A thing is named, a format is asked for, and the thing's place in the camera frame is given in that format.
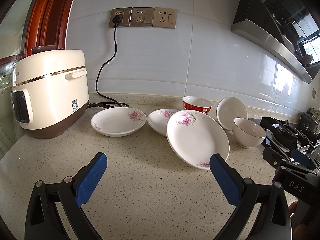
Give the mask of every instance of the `tiled wall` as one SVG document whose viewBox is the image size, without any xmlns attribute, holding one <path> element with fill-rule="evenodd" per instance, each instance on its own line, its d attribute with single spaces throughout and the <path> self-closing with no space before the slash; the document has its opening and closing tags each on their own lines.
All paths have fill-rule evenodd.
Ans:
<svg viewBox="0 0 320 240">
<path fill-rule="evenodd" d="M 239 0 L 74 0 L 66 48 L 85 54 L 90 92 L 114 53 L 110 11 L 121 7 L 178 9 L 175 29 L 117 29 L 118 53 L 101 73 L 101 92 L 193 95 L 298 115 L 317 105 L 312 88 L 258 45 L 231 32 Z"/>
</svg>

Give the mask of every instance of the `range hood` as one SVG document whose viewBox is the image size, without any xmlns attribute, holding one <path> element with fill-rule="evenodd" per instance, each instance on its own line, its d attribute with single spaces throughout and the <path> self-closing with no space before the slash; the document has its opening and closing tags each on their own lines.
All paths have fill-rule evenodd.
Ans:
<svg viewBox="0 0 320 240">
<path fill-rule="evenodd" d="M 240 0 L 231 30 L 275 55 L 306 83 L 318 73 L 320 51 L 314 48 L 320 31 L 301 0 Z"/>
</svg>

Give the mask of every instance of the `black power cable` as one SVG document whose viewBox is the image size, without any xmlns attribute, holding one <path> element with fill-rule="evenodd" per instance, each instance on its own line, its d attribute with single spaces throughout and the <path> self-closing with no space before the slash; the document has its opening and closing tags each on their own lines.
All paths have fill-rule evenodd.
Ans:
<svg viewBox="0 0 320 240">
<path fill-rule="evenodd" d="M 99 77 L 100 77 L 100 74 L 101 74 L 101 71 L 102 71 L 103 67 L 104 67 L 107 63 L 109 63 L 111 60 L 113 60 L 113 59 L 115 58 L 116 54 L 117 54 L 116 30 L 117 30 L 117 27 L 118 27 L 118 24 L 119 24 L 120 21 L 121 21 L 121 19 L 120 19 L 120 16 L 119 16 L 119 15 L 114 16 L 113 19 L 112 19 L 112 22 L 115 24 L 115 53 L 113 54 L 113 56 L 112 56 L 109 60 L 107 60 L 105 63 L 103 63 L 103 65 L 101 66 L 101 68 L 100 68 L 100 70 L 99 70 L 99 72 L 98 72 L 97 79 L 96 79 L 96 92 L 98 93 L 98 95 L 99 95 L 99 96 L 102 96 L 102 97 L 104 97 L 104 98 L 106 98 L 106 99 L 109 99 L 109 100 L 111 100 L 111 101 L 113 101 L 113 102 L 88 103 L 88 104 L 87 104 L 87 108 L 96 107 L 96 106 L 98 106 L 98 107 L 103 107 L 103 108 L 113 108 L 113 107 L 117 107 L 117 106 L 111 106 L 110 104 L 112 104 L 112 105 L 119 105 L 120 107 L 123 107 L 123 105 L 126 106 L 126 107 L 129 107 L 129 105 L 126 104 L 126 103 L 119 103 L 118 101 L 114 100 L 113 98 L 106 97 L 106 96 L 102 95 L 102 94 L 99 92 L 99 90 L 98 90 L 98 81 L 99 81 Z"/>
</svg>

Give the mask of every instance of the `rice cooker lid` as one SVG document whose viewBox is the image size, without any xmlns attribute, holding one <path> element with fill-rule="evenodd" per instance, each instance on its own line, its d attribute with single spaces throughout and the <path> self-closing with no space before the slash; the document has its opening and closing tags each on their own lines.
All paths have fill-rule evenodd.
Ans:
<svg viewBox="0 0 320 240">
<path fill-rule="evenodd" d="M 13 70 L 13 85 L 47 74 L 85 67 L 84 53 L 77 49 L 40 52 L 20 60 Z"/>
</svg>

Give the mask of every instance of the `gold outlet plate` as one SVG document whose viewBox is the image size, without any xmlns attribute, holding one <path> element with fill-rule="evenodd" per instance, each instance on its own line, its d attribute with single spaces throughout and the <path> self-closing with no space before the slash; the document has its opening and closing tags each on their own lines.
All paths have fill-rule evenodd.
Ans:
<svg viewBox="0 0 320 240">
<path fill-rule="evenodd" d="M 118 24 L 118 27 L 130 26 L 130 17 L 131 17 L 132 7 L 126 8 L 115 8 L 111 10 L 109 27 L 113 28 L 115 24 L 112 22 L 114 16 L 119 15 L 121 21 Z"/>
<path fill-rule="evenodd" d="M 130 26 L 152 27 L 154 11 L 152 7 L 132 8 Z"/>
<path fill-rule="evenodd" d="M 177 13 L 177 9 L 155 7 L 153 26 L 174 29 L 176 27 Z"/>
</svg>

